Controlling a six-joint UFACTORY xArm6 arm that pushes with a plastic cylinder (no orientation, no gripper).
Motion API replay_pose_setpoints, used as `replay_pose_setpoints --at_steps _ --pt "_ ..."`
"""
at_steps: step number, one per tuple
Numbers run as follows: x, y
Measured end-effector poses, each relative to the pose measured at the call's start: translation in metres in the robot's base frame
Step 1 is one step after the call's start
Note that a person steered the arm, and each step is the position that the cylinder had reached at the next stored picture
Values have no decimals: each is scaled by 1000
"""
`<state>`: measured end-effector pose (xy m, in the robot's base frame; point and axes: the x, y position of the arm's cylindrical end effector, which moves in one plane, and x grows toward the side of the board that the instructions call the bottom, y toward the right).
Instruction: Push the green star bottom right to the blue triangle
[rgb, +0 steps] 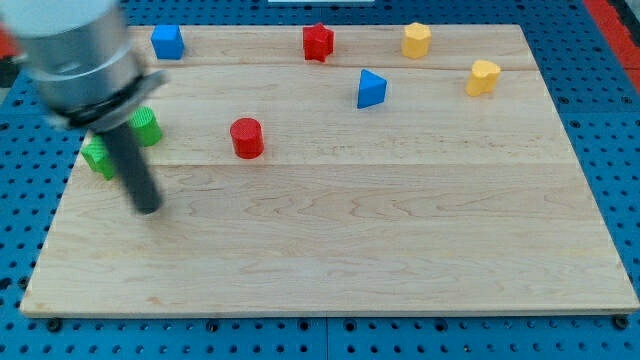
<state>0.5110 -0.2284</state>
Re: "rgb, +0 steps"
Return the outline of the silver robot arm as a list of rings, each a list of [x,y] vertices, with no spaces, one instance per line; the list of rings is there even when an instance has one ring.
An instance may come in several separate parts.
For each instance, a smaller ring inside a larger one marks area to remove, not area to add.
[[[63,127],[111,131],[168,82],[146,70],[115,0],[4,0],[1,19]]]

